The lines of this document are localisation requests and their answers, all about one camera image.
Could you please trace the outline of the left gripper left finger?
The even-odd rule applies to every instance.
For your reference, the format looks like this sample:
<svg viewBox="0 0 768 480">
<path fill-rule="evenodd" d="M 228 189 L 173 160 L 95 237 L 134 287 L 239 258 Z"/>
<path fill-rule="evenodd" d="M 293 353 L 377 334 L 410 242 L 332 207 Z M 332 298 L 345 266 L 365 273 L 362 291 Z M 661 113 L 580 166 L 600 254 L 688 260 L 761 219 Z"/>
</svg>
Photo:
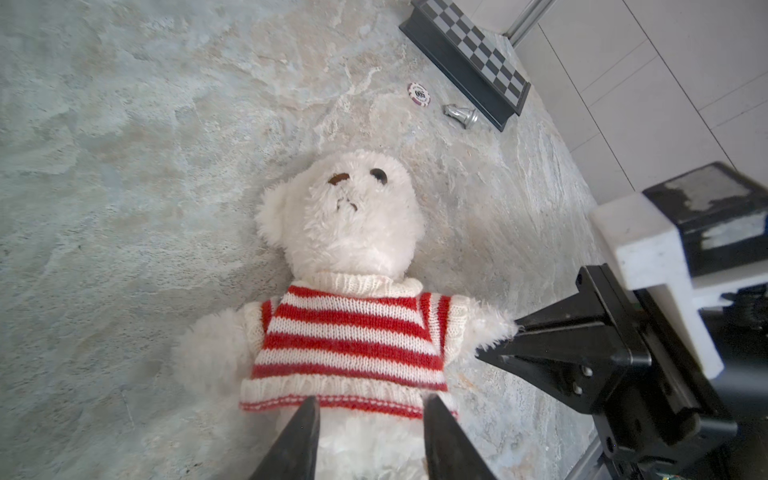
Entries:
<svg viewBox="0 0 768 480">
<path fill-rule="evenodd" d="M 307 397 L 261 460 L 250 480 L 313 480 L 320 435 L 320 406 Z"/>
</svg>

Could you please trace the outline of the red white striped sweater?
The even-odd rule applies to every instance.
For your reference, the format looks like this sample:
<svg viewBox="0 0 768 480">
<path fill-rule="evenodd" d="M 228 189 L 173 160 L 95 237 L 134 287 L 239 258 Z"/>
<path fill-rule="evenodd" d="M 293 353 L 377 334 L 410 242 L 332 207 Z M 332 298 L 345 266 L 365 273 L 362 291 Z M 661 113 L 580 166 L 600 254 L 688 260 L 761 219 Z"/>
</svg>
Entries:
<svg viewBox="0 0 768 480">
<path fill-rule="evenodd" d="M 260 412 L 314 397 L 325 408 L 420 419 L 435 394 L 455 414 L 444 369 L 459 355 L 470 303 L 413 278 L 296 280 L 243 309 L 254 361 L 240 406 Z"/>
</svg>

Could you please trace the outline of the white teddy bear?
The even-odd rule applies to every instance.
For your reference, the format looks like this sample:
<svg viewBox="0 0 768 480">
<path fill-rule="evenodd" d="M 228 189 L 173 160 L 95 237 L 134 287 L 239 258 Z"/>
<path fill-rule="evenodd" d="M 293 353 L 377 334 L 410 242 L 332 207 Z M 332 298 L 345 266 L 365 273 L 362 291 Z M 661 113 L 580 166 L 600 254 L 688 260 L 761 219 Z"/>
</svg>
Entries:
<svg viewBox="0 0 768 480">
<path fill-rule="evenodd" d="M 406 168 L 390 156 L 364 150 L 321 159 L 267 189 L 256 223 L 266 243 L 284 253 L 291 284 L 322 274 L 376 275 L 395 282 L 411 278 L 407 271 L 425 230 Z M 517 332 L 500 310 L 468 298 L 469 320 L 454 360 Z M 186 389 L 203 396 L 235 396 L 240 406 L 241 383 L 254 361 L 246 304 L 206 315 L 178 338 L 172 361 Z M 299 405 L 247 412 L 274 412 L 286 424 Z M 406 419 L 319 406 L 318 478 L 426 477 L 423 416 Z"/>
</svg>

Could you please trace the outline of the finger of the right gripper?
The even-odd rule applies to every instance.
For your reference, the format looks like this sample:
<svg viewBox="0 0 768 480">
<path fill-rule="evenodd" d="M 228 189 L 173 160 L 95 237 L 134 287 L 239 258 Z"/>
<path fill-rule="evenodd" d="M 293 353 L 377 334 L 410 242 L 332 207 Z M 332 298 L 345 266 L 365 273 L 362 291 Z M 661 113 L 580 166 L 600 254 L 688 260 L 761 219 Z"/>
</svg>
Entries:
<svg viewBox="0 0 768 480">
<path fill-rule="evenodd" d="M 523 332 L 478 351 L 477 358 L 582 414 L 602 412 L 623 381 L 651 365 L 636 333 L 624 338 L 601 322 Z"/>
<path fill-rule="evenodd" d="M 575 328 L 600 320 L 600 300 L 593 293 L 577 293 L 515 321 L 521 332 Z"/>
</svg>

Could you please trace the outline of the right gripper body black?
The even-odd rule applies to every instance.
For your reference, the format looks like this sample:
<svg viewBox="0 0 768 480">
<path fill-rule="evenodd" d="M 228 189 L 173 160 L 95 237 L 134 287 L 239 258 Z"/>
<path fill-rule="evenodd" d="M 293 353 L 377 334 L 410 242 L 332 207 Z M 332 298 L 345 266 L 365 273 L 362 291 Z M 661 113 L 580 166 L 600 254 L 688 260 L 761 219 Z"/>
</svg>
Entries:
<svg viewBox="0 0 768 480">
<path fill-rule="evenodd" d="M 706 325 L 724 348 L 725 369 L 713 380 L 696 368 L 649 293 L 634 305 L 604 266 L 585 266 L 581 293 L 595 296 L 617 353 L 600 351 L 618 379 L 591 412 L 598 438 L 590 479 L 734 479 L 730 448 L 738 436 L 734 329 L 719 313 Z"/>
</svg>

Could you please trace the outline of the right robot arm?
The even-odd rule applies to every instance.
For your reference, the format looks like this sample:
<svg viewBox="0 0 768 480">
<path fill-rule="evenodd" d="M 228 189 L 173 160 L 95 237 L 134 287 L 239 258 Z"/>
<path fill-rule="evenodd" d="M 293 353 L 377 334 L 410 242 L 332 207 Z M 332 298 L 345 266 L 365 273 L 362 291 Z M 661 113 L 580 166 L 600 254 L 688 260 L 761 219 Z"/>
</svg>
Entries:
<svg viewBox="0 0 768 480">
<path fill-rule="evenodd" d="M 648 290 L 606 265 L 581 268 L 574 295 L 521 318 L 480 360 L 589 415 L 596 436 L 573 479 L 733 479 L 751 423 L 767 416 L 767 289 L 703 311 L 723 362 L 700 371 Z"/>
</svg>

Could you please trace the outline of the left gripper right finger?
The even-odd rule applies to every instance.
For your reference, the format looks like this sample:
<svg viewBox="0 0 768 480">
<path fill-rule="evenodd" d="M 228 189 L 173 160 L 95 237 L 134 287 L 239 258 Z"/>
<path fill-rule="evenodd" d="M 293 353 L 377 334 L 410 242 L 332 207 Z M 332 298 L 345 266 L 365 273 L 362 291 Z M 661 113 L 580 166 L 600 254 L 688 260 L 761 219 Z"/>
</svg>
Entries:
<svg viewBox="0 0 768 480">
<path fill-rule="evenodd" d="M 423 425 L 430 480 L 496 480 L 439 396 L 425 399 Z"/>
</svg>

